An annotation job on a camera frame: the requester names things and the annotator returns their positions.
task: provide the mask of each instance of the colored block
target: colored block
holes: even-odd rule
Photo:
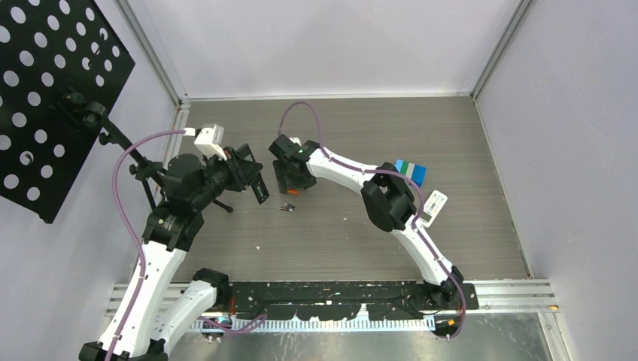
[[[406,162],[403,159],[397,159],[394,163],[394,167],[399,173],[412,179],[419,187],[421,187],[425,181],[426,168],[422,165]]]

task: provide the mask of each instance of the cable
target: cable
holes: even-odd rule
[[[286,111],[284,112],[284,115],[281,116],[281,120],[279,121],[278,135],[281,135],[281,128],[284,126],[284,121],[286,120],[286,116],[288,115],[288,112],[290,112],[290,110],[292,108],[294,108],[295,106],[297,106],[297,105],[305,105],[308,108],[310,108],[310,110],[312,111],[312,114],[314,115],[314,121],[317,124],[317,132],[319,133],[319,148],[321,149],[321,152],[326,156],[326,158],[328,158],[330,161],[332,161],[335,164],[338,164],[338,165],[340,165],[340,166],[342,166],[344,168],[350,169],[352,171],[361,171],[361,172],[367,173],[367,174],[389,174],[389,175],[393,175],[395,177],[399,177],[399,178],[403,179],[404,181],[408,182],[408,184],[410,184],[412,186],[412,188],[414,188],[417,191],[417,196],[419,198],[419,209],[418,209],[418,213],[416,213],[416,215],[412,219],[412,229],[416,230],[416,232],[419,235],[419,237],[421,238],[421,240],[427,246],[427,249],[430,250],[430,252],[434,256],[434,259],[439,259],[440,258],[439,255],[436,253],[436,251],[432,247],[432,243],[434,243],[434,242],[430,238],[430,235],[428,235],[427,233],[425,233],[425,235],[424,235],[423,233],[421,233],[421,230],[416,226],[418,215],[423,213],[423,209],[424,209],[424,206],[425,206],[425,199],[423,197],[423,192],[421,191],[421,188],[419,186],[417,186],[417,184],[412,179],[406,177],[403,174],[400,174],[399,172],[387,171],[387,170],[384,170],[384,169],[361,169],[361,168],[359,168],[359,167],[357,167],[355,165],[350,165],[350,164],[347,164],[345,162],[342,162],[339,159],[332,158],[331,155],[328,153],[328,151],[324,147],[324,131],[321,128],[321,120],[319,119],[319,114],[317,114],[317,111],[308,102],[304,102],[304,101],[294,102],[293,104],[291,104],[288,107],[288,109],[286,109]],[[450,279],[452,281],[452,283],[454,284],[454,286],[457,288],[457,290],[459,292],[459,295],[460,295],[460,300],[461,300],[460,322],[459,322],[458,328],[456,329],[456,331],[454,331],[454,334],[450,335],[450,338],[455,338],[460,333],[460,331],[463,328],[463,324],[465,323],[465,313],[466,313],[466,310],[467,310],[467,304],[465,302],[465,295],[463,294],[463,288],[458,283],[456,278],[452,275],[451,270],[448,270],[447,267],[445,267],[445,265],[443,264],[442,261],[439,260],[437,262],[438,262],[439,266],[441,267],[441,269],[448,276],[448,279]]]
[[[266,318],[268,318],[268,315],[259,314],[259,315],[257,315],[257,317],[255,317],[249,323],[246,323],[240,329],[232,329],[232,328],[228,327],[227,325],[215,322],[213,320],[209,320],[206,317],[198,317],[197,320],[204,321],[205,323],[207,323],[207,324],[209,324],[211,326],[214,326],[214,327],[217,327],[218,329],[221,329],[222,331],[224,331],[224,332],[226,332],[228,334],[228,335],[225,335],[224,338],[230,338],[230,337],[237,336],[237,335],[245,335],[245,334],[247,334],[247,333],[249,333],[251,331],[254,331],[255,329],[259,328],[261,325],[263,325],[263,322],[266,320]]]
[[[425,314],[423,312],[421,312],[421,314],[424,315],[424,316],[434,316],[435,314],[438,314],[441,311],[443,311],[443,308],[439,308],[437,311],[434,311],[431,314]]]
[[[135,305],[135,301],[137,301],[138,299],[138,296],[141,290],[141,285],[144,282],[144,276],[146,275],[146,257],[144,256],[144,250],[142,250],[141,248],[141,242],[138,236],[135,234],[135,231],[133,230],[133,226],[131,226],[131,222],[129,221],[129,218],[126,216],[126,213],[124,213],[124,207],[122,206],[122,201],[120,200],[120,194],[117,190],[117,174],[120,172],[120,167],[122,166],[122,163],[124,162],[124,159],[126,158],[126,156],[128,156],[135,148],[155,138],[160,138],[160,137],[173,135],[173,134],[184,134],[184,133],[185,133],[184,130],[169,130],[167,132],[159,132],[153,135],[149,135],[146,138],[134,143],[127,150],[124,150],[124,153],[122,153],[120,158],[115,163],[115,168],[113,169],[113,176],[111,177],[111,189],[113,190],[113,198],[115,199],[115,207],[117,207],[117,212],[120,213],[120,217],[122,217],[124,226],[126,227],[126,230],[129,231],[129,234],[131,235],[131,239],[133,240],[133,243],[135,244],[135,248],[137,248],[138,261],[140,262],[140,272],[139,272],[138,283],[135,285],[135,291],[133,292],[131,301],[129,302],[129,305],[126,307],[126,310],[124,311],[124,315],[122,316],[122,319],[120,320],[120,324],[115,329],[113,340],[111,341],[111,345],[109,346],[108,351],[106,353],[106,357],[105,357],[106,361],[111,361],[111,356],[113,355],[113,352],[115,351],[115,345],[117,344],[117,341],[119,340],[121,336],[122,330],[124,329],[124,324],[129,319],[129,315],[131,314],[131,310],[133,309],[133,306]]]

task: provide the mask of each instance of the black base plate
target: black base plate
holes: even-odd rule
[[[370,320],[414,320],[419,311],[441,309],[432,305],[429,295],[434,286],[417,281],[349,282],[235,282],[235,312],[241,319],[268,314],[269,320],[350,320],[365,304]],[[463,284],[468,310],[479,308],[473,284]],[[456,295],[445,307],[458,310]]]

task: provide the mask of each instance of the aluminum frame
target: aluminum frame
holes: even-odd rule
[[[130,0],[115,1],[122,17],[131,29],[133,37],[137,40],[151,68],[159,78],[173,103],[180,105],[184,101],[187,102],[188,95],[186,94],[184,85],[157,34],[148,9],[143,2],[138,3],[139,6],[136,7],[138,10],[134,10]]]
[[[468,314],[519,314],[559,312],[554,291],[547,280],[500,280],[469,281],[476,287],[478,310],[468,310]],[[106,316],[115,315],[128,284],[115,284]],[[159,313],[165,312],[181,296],[188,283],[171,283],[164,293]],[[441,311],[439,314],[454,314],[456,311]],[[224,312],[207,312],[209,317],[227,317]]]
[[[530,11],[532,5],[536,2],[536,0],[520,0],[518,2],[518,6],[514,10],[514,14],[512,18],[507,23],[507,27],[505,28],[505,32],[503,36],[501,36],[497,46],[494,48],[492,55],[490,55],[490,59],[488,63],[485,65],[481,76],[478,77],[478,81],[474,86],[474,90],[470,93],[472,99],[477,99],[479,95],[481,95],[481,91],[485,88],[485,84],[488,83],[494,69],[497,67],[498,62],[501,57],[507,50],[507,47],[512,42],[512,39],[516,36],[516,32],[521,27],[521,24],[525,20],[527,13]]]

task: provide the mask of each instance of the metal floor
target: metal floor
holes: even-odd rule
[[[171,360],[549,361],[536,314],[471,314],[450,343],[429,332],[251,333],[221,343],[187,333]]]
[[[392,236],[368,220],[361,196],[325,180],[298,196],[278,194],[268,146],[289,100],[192,103],[187,126],[219,123],[224,146],[249,143],[271,197],[224,193],[233,214],[210,206],[175,281],[201,267],[237,281],[417,280],[418,268]],[[404,159],[427,167],[422,189],[449,199],[429,229],[467,280],[525,278],[499,179],[470,98],[322,99],[311,103],[326,146],[368,164]],[[284,134],[318,140],[309,109],[292,110]],[[183,141],[182,153],[199,153]],[[294,212],[279,211],[289,202]]]

